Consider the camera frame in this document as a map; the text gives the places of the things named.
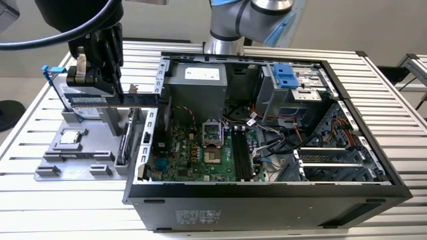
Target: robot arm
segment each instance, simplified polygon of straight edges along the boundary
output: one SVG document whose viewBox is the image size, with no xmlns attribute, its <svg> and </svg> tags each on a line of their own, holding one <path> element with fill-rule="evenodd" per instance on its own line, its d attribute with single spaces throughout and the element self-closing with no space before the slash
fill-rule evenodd
<svg viewBox="0 0 427 240">
<path fill-rule="evenodd" d="M 296 21 L 294 0 L 213 0 L 205 53 L 243 54 L 243 39 L 277 47 Z"/>
<path fill-rule="evenodd" d="M 109 0 L 35 0 L 47 24 L 67 32 L 86 23 Z M 67 85 L 78 93 L 67 93 L 73 107 L 157 107 L 159 95 L 125 93 L 121 84 L 123 66 L 122 1 L 99 28 L 69 42 L 77 66 L 67 73 Z"/>
<path fill-rule="evenodd" d="M 129 1 L 169 4 L 169 0 Z M 79 90 L 79 93 L 66 95 L 73 107 L 158 107 L 159 94 L 125 93 L 122 89 L 122 0 L 35 2 L 46 22 L 63 32 L 63 36 L 0 43 L 0 50 L 23 50 L 69 42 L 77 66 L 69 70 L 67 84 Z M 211 0 L 211 36 L 205 53 L 243 54 L 242 37 L 276 47 L 294 22 L 293 5 L 294 0 Z"/>
</svg>

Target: black wire bundle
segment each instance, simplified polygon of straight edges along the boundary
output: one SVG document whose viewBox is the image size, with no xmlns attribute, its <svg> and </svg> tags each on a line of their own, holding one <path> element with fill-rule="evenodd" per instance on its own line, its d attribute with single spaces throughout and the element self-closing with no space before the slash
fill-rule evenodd
<svg viewBox="0 0 427 240">
<path fill-rule="evenodd" d="M 308 137 L 308 139 L 305 141 L 302 141 L 300 144 L 297 144 L 294 147 L 292 147 L 290 149 L 286 150 L 281 150 L 282 148 L 286 147 L 288 143 L 282 143 L 281 147 L 277 150 L 270 151 L 270 154 L 268 154 L 266 156 L 260 156 L 258 159 L 261 158 L 268 158 L 273 155 L 286 155 L 286 154 L 292 154 L 294 152 L 296 149 L 305 147 L 309 142 L 314 139 L 318 138 L 321 144 L 324 143 L 324 137 L 321 134 L 313 134 L 310 137 Z"/>
</svg>

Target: floor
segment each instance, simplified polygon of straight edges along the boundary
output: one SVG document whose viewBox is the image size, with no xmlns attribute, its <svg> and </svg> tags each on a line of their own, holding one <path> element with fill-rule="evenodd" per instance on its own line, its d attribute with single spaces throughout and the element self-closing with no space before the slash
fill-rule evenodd
<svg viewBox="0 0 427 240">
<path fill-rule="evenodd" d="M 17 100 L 29 108 L 47 80 L 33 77 L 0 77 L 0 101 Z M 0 132 L 0 145 L 13 129 Z"/>
</svg>

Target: aluminum extrusion table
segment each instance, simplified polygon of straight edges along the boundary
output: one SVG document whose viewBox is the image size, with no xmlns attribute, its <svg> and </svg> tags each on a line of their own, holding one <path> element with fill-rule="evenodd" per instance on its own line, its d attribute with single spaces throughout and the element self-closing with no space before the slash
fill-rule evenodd
<svg viewBox="0 0 427 240">
<path fill-rule="evenodd" d="M 125 42 L 123 90 L 151 92 L 161 52 L 201 53 L 201 44 Z M 369 57 L 356 51 L 246 47 L 247 56 L 328 60 L 414 198 L 349 230 L 153 233 L 131 205 L 126 181 L 37 182 L 34 173 L 62 124 L 49 85 L 0 147 L 0 239 L 427 239 L 427 123 Z M 65 58 L 62 65 L 74 60 Z"/>
</svg>

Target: orange wire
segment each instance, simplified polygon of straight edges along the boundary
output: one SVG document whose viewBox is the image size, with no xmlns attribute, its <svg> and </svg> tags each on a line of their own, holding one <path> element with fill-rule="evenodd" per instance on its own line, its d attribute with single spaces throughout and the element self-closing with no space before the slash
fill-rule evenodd
<svg viewBox="0 0 427 240">
<path fill-rule="evenodd" d="M 348 122 L 346 119 L 338 118 L 338 120 L 342 122 L 342 124 L 349 124 L 349 122 Z M 356 145 L 357 145 L 357 142 L 356 142 L 356 140 L 354 140 L 354 138 L 353 138 L 353 135 L 350 134 L 349 130 L 345 129 L 344 132 L 345 132 L 345 135 L 346 135 L 346 137 L 348 137 L 349 144 L 350 144 L 352 146 L 356 146 Z"/>
<path fill-rule="evenodd" d="M 342 119 L 342 118 L 333 118 L 333 121 L 332 121 L 332 132 L 329 133 L 329 137 L 328 137 L 328 139 L 325 140 L 325 142 L 324 142 L 324 144 L 326 144 L 330 140 L 332 140 L 332 137 L 333 137 L 333 135 L 334 135 L 334 132 L 336 132 L 336 125 L 334 125 L 334 122 L 338 122 L 338 124 L 340 125 L 344 125 L 348 121 L 345 120 L 345 119 Z M 346 130 L 346 129 L 344 129 L 344 133 L 345 133 L 345 135 L 346 135 L 346 138 L 348 138 L 348 141 L 349 141 L 349 144 L 352 145 L 352 146 L 356 146 L 357 144 L 356 144 L 356 140 L 354 140 L 354 138 L 352 137 L 352 134 L 350 134 L 350 132 Z"/>
<path fill-rule="evenodd" d="M 251 108 L 253 108 L 253 112 L 257 113 L 257 111 L 255 111 L 255 104 L 254 104 L 254 103 L 253 103 Z M 258 115 L 261 118 L 265 117 L 265 114 L 258 114 L 258 113 L 257 113 L 257 115 Z M 301 135 L 301 131 L 300 131 L 300 127 L 298 127 L 298 125 L 297 125 L 297 117 L 296 117 L 296 116 L 278 116 L 278 119 L 293 119 L 293 120 L 294 120 L 296 132 L 297 132 L 300 141 L 304 141 L 304 138 L 302 138 L 302 135 Z"/>
</svg>

